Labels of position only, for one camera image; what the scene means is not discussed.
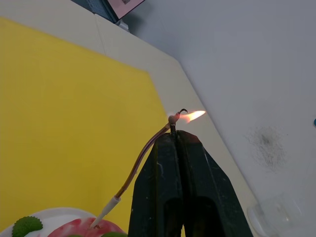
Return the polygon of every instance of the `white table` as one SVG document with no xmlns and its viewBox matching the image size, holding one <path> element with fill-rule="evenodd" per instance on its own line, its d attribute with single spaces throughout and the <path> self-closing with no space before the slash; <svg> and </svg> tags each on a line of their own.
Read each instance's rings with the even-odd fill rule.
<svg viewBox="0 0 316 237">
<path fill-rule="evenodd" d="M 0 0 L 0 15 L 147 71 L 167 113 L 181 108 L 205 110 L 176 59 L 70 0 Z M 248 219 L 247 208 L 256 204 L 256 198 L 210 116 L 178 124 L 177 128 L 195 134 L 203 142 L 228 175 Z"/>
</svg>

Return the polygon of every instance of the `gray wall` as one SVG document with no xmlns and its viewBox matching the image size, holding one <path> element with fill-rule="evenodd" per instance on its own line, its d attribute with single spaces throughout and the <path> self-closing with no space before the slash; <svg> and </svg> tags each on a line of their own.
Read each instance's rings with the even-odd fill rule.
<svg viewBox="0 0 316 237">
<path fill-rule="evenodd" d="M 284 236 L 314 236 L 316 1 L 146 0 L 125 21 L 180 61 L 256 197 L 297 201 Z"/>
</svg>

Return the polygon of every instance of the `dark stain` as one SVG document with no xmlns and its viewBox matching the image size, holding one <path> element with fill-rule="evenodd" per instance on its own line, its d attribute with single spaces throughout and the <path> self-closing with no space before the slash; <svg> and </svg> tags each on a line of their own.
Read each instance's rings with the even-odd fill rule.
<svg viewBox="0 0 316 237">
<path fill-rule="evenodd" d="M 282 137 L 276 129 L 256 128 L 246 138 L 252 145 L 252 156 L 260 165 L 273 172 L 284 166 L 286 152 L 283 149 Z"/>
</svg>

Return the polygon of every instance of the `red object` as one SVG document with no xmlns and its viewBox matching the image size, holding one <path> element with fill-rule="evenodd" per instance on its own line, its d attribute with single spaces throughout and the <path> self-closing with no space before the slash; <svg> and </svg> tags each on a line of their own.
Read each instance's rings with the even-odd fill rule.
<svg viewBox="0 0 316 237">
<path fill-rule="evenodd" d="M 92 229 L 89 229 L 95 218 L 75 219 L 55 229 L 48 237 L 68 237 L 69 235 L 80 235 L 83 237 L 100 237 L 108 232 L 124 233 L 116 224 L 102 220 Z"/>
</svg>

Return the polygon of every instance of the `yellow surface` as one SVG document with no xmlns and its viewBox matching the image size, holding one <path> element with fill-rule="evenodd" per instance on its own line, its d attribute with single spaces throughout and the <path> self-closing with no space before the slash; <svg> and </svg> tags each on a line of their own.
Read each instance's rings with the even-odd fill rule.
<svg viewBox="0 0 316 237">
<path fill-rule="evenodd" d="M 99 214 L 166 122 L 149 75 L 4 18 L 0 45 L 0 231 L 46 208 Z M 107 218 L 125 231 L 132 192 Z"/>
</svg>

